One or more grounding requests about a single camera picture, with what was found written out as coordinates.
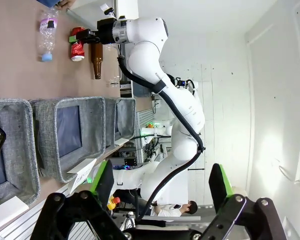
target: white cabinet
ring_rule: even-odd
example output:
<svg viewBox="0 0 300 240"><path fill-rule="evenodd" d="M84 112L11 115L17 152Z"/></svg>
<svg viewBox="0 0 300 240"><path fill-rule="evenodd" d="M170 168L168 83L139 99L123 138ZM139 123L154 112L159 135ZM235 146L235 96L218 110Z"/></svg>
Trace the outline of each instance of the white cabinet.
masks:
<svg viewBox="0 0 300 240"><path fill-rule="evenodd" d="M96 30L97 21L105 18L100 8L103 4L112 7L117 17L123 15L127 19L139 17L138 0L76 0L68 13L81 20L87 27Z"/></svg>

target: blue bottle cap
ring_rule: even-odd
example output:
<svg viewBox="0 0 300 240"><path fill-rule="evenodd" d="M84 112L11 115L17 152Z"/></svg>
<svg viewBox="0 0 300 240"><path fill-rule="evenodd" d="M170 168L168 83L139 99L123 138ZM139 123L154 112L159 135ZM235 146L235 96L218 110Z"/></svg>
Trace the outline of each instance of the blue bottle cap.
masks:
<svg viewBox="0 0 300 240"><path fill-rule="evenodd" d="M52 61L52 54L45 53L42 55L42 62L51 62Z"/></svg>

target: white label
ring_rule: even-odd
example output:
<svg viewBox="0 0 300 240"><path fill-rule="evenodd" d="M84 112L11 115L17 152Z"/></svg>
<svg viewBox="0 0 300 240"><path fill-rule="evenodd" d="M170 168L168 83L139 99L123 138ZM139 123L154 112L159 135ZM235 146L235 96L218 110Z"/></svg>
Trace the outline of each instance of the white label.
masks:
<svg viewBox="0 0 300 240"><path fill-rule="evenodd" d="M0 205L0 227L29 209L17 196Z"/></svg>
<svg viewBox="0 0 300 240"><path fill-rule="evenodd" d="M68 174L77 174L76 178L69 182L69 193L72 193L80 184L82 184L87 179L96 161L96 158L86 158L73 169L67 172Z"/></svg>
<svg viewBox="0 0 300 240"><path fill-rule="evenodd" d="M101 8L102 12L105 12L105 11L108 10L110 7L105 3L105 4L102 4L102 5L100 6L100 8Z"/></svg>

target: paper sign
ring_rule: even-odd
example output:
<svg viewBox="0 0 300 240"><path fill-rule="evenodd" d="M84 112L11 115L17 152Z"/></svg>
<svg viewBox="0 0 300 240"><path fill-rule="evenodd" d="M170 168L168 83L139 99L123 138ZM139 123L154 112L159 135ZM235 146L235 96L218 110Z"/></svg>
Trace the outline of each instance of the paper sign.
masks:
<svg viewBox="0 0 300 240"><path fill-rule="evenodd" d="M125 144L125 143L128 142L128 141L129 141L129 139L126 139L126 138L120 138L120 139L118 139L117 141L114 141L114 144L115 144L115 145L121 146L121 145Z"/></svg>
<svg viewBox="0 0 300 240"><path fill-rule="evenodd" d="M29 209L17 196L0 204L0 227Z"/></svg>
<svg viewBox="0 0 300 240"><path fill-rule="evenodd" d="M96 161L96 158L86 158L73 169L67 172L68 174L77 174L76 178L69 182L69 193L72 193L80 184L82 184L87 179Z"/></svg>

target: wooden table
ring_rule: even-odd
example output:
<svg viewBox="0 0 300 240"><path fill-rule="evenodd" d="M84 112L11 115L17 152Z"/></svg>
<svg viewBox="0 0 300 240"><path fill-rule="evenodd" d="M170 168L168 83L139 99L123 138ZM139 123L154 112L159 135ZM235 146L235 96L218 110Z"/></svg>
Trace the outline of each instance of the wooden table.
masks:
<svg viewBox="0 0 300 240"><path fill-rule="evenodd" d="M0 98L119 97L118 87L107 86L107 80L119 72L117 51L103 48L101 79L94 79L88 45L84 46L84 60L70 59L69 34L82 24L65 12L58 17L53 61L40 61L37 46L40 14L44 9L35 0L0 0ZM108 150L101 159L116 149ZM52 178L41 178L40 183L39 199L31 207L64 185Z"/></svg>

